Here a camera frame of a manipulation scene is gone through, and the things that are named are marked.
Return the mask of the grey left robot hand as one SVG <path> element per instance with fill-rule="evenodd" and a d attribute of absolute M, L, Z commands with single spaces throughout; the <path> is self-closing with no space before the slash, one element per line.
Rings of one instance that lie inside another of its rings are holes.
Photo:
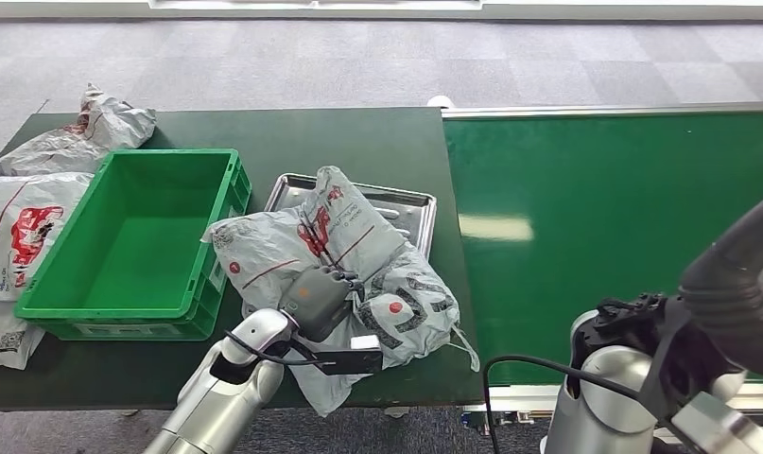
<path fill-rule="evenodd" d="M 361 294 L 360 284 L 352 271 L 318 266 L 292 282 L 278 308 L 293 320 L 303 338 L 323 342 L 352 310 L 349 295 Z"/>

